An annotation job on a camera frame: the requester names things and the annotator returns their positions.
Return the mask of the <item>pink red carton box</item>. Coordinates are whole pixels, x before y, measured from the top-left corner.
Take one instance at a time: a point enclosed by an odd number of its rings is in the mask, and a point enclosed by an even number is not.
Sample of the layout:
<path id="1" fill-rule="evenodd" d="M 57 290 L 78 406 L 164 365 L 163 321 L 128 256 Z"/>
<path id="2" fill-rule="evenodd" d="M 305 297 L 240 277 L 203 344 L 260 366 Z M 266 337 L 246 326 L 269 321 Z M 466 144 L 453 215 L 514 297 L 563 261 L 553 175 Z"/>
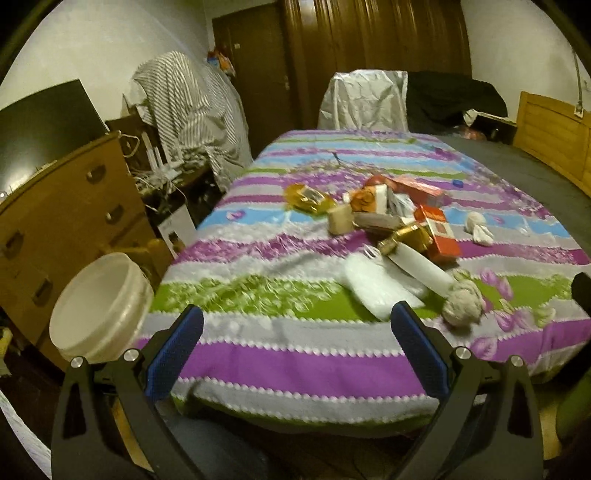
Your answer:
<path id="1" fill-rule="evenodd" d="M 396 177 L 393 183 L 397 193 L 408 195 L 417 205 L 439 208 L 444 204 L 445 192 L 438 187 L 408 177 Z"/>

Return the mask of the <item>wooden drawer dresser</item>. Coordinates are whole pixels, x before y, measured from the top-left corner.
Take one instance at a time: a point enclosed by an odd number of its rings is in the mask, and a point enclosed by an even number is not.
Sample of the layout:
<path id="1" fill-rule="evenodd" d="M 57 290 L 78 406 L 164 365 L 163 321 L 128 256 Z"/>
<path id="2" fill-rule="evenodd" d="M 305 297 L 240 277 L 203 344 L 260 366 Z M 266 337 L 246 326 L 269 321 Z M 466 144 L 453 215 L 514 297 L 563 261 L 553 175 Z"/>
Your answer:
<path id="1" fill-rule="evenodd" d="M 155 237 L 118 134 L 92 141 L 2 202 L 1 308 L 19 337 L 63 369 L 48 331 L 62 290 L 102 254 Z"/>

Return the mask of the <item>black flat television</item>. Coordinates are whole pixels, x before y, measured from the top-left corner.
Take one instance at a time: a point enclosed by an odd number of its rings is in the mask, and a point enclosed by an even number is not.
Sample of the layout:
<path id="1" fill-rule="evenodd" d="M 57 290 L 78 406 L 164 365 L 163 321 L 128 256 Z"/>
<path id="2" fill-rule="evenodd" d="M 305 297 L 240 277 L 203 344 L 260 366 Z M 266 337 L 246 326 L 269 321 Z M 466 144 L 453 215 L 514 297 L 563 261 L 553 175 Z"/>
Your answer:
<path id="1" fill-rule="evenodd" d="M 106 133 L 106 125 L 78 80 L 49 87 L 3 108 L 1 195 L 12 193 L 45 165 Z"/>

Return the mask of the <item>red apple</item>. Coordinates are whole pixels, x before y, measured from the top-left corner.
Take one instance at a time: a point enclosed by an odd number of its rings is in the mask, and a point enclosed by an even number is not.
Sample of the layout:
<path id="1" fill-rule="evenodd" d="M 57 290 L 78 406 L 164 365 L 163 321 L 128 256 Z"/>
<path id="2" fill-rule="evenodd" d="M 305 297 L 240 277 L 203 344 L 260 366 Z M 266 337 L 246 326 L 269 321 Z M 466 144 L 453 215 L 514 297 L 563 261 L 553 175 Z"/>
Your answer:
<path id="1" fill-rule="evenodd" d="M 387 176 L 381 175 L 381 174 L 376 174 L 376 175 L 370 176 L 370 178 L 367 179 L 365 181 L 365 183 L 363 184 L 363 186 L 365 186 L 365 187 L 378 186 L 378 185 L 386 185 L 388 188 L 391 188 L 391 189 L 396 188 L 396 185 L 393 183 L 393 181 L 390 178 L 388 178 Z"/>

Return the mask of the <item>grey paper ball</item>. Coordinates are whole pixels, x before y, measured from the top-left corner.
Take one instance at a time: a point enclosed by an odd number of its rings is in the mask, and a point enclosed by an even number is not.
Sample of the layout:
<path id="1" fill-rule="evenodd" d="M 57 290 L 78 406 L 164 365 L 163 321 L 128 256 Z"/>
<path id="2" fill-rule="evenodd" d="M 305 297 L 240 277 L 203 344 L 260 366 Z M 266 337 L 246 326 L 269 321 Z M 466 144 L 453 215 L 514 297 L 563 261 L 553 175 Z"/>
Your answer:
<path id="1" fill-rule="evenodd" d="M 454 274 L 442 309 L 443 319 L 454 328 L 479 323 L 485 309 L 485 300 L 476 283 L 462 272 Z"/>

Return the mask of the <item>white plastic bucket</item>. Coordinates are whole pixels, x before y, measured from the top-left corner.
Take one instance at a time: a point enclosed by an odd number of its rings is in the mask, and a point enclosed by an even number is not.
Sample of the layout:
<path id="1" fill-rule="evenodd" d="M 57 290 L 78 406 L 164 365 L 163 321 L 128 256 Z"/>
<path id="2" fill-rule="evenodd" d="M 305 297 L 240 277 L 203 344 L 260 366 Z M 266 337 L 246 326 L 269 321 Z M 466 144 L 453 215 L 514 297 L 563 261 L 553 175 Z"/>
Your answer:
<path id="1" fill-rule="evenodd" d="M 117 359 L 129 348 L 153 299 L 140 267 L 123 253 L 104 255 L 84 267 L 61 292 L 49 335 L 66 361 Z"/>

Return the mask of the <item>yellow plastic wrapper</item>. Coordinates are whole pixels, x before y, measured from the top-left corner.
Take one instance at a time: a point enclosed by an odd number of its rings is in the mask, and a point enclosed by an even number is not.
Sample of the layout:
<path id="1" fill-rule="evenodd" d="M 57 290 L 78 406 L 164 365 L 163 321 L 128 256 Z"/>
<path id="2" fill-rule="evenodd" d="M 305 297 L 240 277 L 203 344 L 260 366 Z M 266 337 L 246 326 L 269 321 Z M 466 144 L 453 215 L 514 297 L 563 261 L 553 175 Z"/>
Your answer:
<path id="1" fill-rule="evenodd" d="M 288 206 L 312 215 L 325 214 L 335 207 L 335 200 L 329 194 L 307 184 L 290 184 L 284 189 L 283 195 Z"/>

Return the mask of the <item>wooden bed headboard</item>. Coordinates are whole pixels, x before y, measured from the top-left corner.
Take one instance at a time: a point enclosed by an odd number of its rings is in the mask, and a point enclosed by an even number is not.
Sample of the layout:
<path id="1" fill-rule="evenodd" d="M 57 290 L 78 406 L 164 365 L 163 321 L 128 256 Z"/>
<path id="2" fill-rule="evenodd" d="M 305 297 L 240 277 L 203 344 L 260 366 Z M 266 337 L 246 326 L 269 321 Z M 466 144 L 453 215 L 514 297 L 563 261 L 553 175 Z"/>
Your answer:
<path id="1" fill-rule="evenodd" d="M 590 196 L 590 112 L 522 91 L 513 145 Z"/>

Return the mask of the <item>white crumpled tissue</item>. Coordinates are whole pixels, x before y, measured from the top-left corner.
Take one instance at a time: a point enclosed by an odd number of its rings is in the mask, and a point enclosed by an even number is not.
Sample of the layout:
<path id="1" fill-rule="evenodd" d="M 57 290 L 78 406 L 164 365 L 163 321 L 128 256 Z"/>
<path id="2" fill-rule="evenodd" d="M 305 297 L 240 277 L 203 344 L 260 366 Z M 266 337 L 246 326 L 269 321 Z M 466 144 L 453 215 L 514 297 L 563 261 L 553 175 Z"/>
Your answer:
<path id="1" fill-rule="evenodd" d="M 494 244 L 494 235 L 487 225 L 486 218 L 479 212 L 470 212 L 465 221 L 465 231 L 472 236 L 475 244 L 491 247 Z"/>

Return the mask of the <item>red cigarette carton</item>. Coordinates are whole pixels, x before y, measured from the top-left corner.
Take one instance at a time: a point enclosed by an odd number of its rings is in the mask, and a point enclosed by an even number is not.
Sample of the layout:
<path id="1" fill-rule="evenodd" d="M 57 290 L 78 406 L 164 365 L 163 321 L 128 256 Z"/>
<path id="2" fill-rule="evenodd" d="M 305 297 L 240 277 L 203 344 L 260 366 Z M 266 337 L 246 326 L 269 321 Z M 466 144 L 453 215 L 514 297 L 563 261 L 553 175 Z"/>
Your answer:
<path id="1" fill-rule="evenodd" d="M 460 245 L 441 209 L 419 205 L 414 216 L 418 223 L 427 229 L 432 239 L 427 249 L 427 256 L 431 261 L 436 264 L 451 264 L 461 257 Z"/>

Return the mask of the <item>white foam sheet roll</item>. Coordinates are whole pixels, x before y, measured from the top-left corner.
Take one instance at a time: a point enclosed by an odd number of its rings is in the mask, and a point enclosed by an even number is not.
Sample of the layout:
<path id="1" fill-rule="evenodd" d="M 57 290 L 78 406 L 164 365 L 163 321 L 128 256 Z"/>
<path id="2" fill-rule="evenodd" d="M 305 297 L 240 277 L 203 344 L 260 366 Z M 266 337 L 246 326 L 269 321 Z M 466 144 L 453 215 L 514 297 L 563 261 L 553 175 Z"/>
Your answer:
<path id="1" fill-rule="evenodd" d="M 342 285 L 381 321 L 388 321 L 394 304 L 425 306 L 427 288 L 389 260 L 352 253 L 342 263 Z"/>

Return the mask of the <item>grey striped draped cloth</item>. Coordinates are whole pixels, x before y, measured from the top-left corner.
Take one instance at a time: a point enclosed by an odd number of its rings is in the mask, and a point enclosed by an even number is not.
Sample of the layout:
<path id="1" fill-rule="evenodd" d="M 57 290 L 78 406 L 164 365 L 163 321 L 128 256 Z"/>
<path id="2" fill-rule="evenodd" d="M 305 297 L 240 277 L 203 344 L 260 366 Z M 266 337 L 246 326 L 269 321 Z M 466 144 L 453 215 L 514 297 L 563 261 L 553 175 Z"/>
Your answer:
<path id="1" fill-rule="evenodd" d="M 165 158 L 211 167 L 221 192 L 252 164 L 249 127 L 238 91 L 222 71 L 170 51 L 132 76 L 143 92 L 140 118 L 156 128 Z"/>

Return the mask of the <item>white plastic bag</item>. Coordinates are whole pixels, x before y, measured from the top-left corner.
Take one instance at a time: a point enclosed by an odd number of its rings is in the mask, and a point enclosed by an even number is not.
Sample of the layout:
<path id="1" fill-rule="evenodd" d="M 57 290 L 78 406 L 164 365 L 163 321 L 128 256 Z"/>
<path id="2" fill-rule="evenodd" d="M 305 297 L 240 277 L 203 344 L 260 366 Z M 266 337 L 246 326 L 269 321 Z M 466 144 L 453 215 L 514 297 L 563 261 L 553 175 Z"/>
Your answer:
<path id="1" fill-rule="evenodd" d="M 365 247 L 365 252 L 370 255 L 370 258 L 382 256 L 390 259 L 401 270 L 442 298 L 449 296 L 450 290 L 456 282 L 450 274 L 404 243 L 398 243 L 388 254 L 381 253 L 377 247 L 369 245 Z"/>

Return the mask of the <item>white flat medicine box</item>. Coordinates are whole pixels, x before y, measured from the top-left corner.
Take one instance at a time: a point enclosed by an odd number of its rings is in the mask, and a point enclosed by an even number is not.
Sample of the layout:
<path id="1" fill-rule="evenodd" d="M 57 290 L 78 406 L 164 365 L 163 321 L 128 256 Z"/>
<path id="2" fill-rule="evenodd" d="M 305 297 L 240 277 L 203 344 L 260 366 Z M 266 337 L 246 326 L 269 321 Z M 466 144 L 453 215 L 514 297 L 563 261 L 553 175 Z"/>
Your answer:
<path id="1" fill-rule="evenodd" d="M 395 231 L 405 226 L 404 221 L 398 216 L 370 212 L 355 212 L 353 224 L 363 230 L 384 231 Z"/>

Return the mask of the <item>black clothes pile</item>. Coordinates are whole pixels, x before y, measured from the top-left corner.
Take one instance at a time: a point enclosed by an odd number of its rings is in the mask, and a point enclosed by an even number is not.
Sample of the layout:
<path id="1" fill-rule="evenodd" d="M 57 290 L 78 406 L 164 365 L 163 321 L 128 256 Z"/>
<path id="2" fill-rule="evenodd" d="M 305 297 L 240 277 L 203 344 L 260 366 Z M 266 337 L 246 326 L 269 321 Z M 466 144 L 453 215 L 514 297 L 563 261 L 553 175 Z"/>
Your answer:
<path id="1" fill-rule="evenodd" d="M 411 132 L 445 133 L 462 125 L 464 114 L 472 109 L 499 117 L 508 114 L 504 99 L 490 83 L 454 73 L 408 73 L 406 110 Z"/>

